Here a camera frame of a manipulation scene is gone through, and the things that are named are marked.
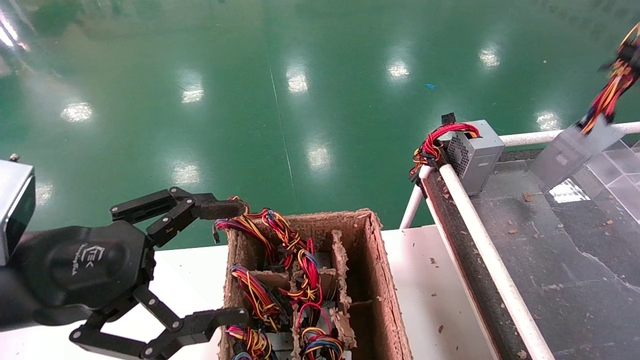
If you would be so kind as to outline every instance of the metal casing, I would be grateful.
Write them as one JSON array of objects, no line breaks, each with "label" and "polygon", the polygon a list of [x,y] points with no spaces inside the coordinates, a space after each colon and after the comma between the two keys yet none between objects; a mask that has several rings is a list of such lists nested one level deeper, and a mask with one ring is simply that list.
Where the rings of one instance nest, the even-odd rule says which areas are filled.
[{"label": "metal casing", "polygon": [[572,125],[542,150],[531,163],[529,171],[537,180],[540,191],[547,192],[574,175],[592,156],[613,145],[623,135],[609,126],[603,115],[596,119],[587,135]]},{"label": "metal casing", "polygon": [[0,160],[0,266],[5,266],[35,210],[31,165]]},{"label": "metal casing", "polygon": [[467,138],[457,131],[447,148],[449,163],[458,174],[467,195],[477,195],[484,188],[493,167],[504,150],[504,142],[485,120],[465,122],[477,127],[478,138]]}]

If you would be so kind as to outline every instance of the robotic arm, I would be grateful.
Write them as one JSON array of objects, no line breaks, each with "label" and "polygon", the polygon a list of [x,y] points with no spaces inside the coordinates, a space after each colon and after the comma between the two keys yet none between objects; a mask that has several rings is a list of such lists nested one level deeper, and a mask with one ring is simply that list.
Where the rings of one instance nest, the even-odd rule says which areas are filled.
[{"label": "robotic arm", "polygon": [[[85,350],[121,359],[165,360],[185,345],[208,342],[221,325],[249,319],[241,308],[179,318],[148,289],[156,265],[154,247],[162,247],[198,218],[239,216],[244,205],[238,201],[173,187],[111,207],[113,222],[104,227],[25,233],[35,207],[33,167],[1,160],[0,197],[0,331],[87,319],[69,336]],[[159,216],[146,233],[133,226]],[[100,331],[137,304],[164,325],[156,339],[144,343]]]}]

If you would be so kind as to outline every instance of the green epoxy floor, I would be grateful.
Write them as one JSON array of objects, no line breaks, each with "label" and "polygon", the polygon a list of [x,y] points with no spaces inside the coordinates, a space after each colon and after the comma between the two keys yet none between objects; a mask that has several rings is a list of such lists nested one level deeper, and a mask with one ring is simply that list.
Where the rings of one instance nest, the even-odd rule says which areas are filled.
[{"label": "green epoxy floor", "polygon": [[[501,135],[582,116],[640,3],[574,3],[1,0],[0,154],[36,167],[32,230],[172,185],[397,228],[441,114]],[[167,247],[210,244],[199,222]]]}]

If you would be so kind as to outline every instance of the gray metal box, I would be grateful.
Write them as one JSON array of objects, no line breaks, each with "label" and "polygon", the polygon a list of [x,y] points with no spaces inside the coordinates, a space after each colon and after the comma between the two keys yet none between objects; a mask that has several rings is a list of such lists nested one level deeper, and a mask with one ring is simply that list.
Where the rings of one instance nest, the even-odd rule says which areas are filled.
[{"label": "gray metal box", "polygon": [[547,192],[574,175],[592,156],[601,153],[624,134],[608,126],[603,115],[588,135],[571,125],[550,142],[531,163],[529,171],[540,191]]},{"label": "gray metal box", "polygon": [[471,196],[479,194],[489,180],[504,150],[504,142],[485,120],[466,124],[477,127],[480,137],[467,138],[465,133],[455,132],[447,148],[447,157],[467,195]]}]

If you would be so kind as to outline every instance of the robot logo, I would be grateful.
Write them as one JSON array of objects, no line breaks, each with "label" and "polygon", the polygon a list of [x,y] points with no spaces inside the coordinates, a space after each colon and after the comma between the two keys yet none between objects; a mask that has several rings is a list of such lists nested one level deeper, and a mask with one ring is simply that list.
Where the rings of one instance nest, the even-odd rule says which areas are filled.
[{"label": "robot logo", "polygon": [[93,267],[94,261],[100,261],[102,259],[102,253],[104,252],[104,247],[100,247],[98,245],[88,247],[82,252],[82,257],[80,261],[84,261],[84,256],[86,255],[87,263],[84,266],[85,268]]},{"label": "robot logo", "polygon": [[85,249],[87,245],[89,244],[84,243],[80,245],[80,247],[78,248],[78,251],[76,252],[76,256],[74,257],[73,267],[71,268],[71,276],[78,273],[78,268],[80,267],[80,263],[84,263],[86,261],[86,264],[84,265],[84,267],[92,268],[94,266],[93,265],[94,261],[100,261],[102,259],[102,254],[104,253],[104,247],[94,245],[92,247],[88,247]]}]

